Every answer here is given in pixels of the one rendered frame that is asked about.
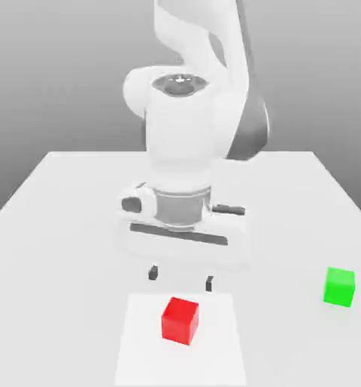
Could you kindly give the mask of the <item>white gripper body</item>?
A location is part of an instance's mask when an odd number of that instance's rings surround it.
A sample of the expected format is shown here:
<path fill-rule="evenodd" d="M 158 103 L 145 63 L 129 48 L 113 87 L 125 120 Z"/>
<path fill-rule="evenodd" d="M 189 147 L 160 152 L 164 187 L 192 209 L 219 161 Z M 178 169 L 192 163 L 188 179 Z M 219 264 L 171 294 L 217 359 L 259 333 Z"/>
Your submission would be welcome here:
<path fill-rule="evenodd" d="M 190 231 L 173 231 L 138 214 L 119 215 L 114 227 L 121 254 L 152 263 L 237 271 L 251 261 L 249 214 L 204 214 Z"/>

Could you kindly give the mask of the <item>small red cube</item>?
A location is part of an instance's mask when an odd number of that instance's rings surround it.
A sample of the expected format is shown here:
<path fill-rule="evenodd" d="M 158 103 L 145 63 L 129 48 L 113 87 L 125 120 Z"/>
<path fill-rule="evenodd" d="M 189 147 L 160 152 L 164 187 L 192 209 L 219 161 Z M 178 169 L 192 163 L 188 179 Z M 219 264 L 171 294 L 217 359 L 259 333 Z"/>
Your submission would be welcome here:
<path fill-rule="evenodd" d="M 199 325 L 199 304 L 171 297 L 161 316 L 162 338 L 190 345 Z"/>

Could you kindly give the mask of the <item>small green cube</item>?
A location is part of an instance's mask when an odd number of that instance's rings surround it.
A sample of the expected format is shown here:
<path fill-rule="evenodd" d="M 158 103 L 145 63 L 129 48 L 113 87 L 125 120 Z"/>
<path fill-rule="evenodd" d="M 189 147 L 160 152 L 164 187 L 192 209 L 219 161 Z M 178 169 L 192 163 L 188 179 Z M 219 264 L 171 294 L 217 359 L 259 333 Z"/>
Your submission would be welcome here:
<path fill-rule="evenodd" d="M 327 267 L 323 301 L 349 308 L 356 289 L 355 273 L 340 268 Z"/>

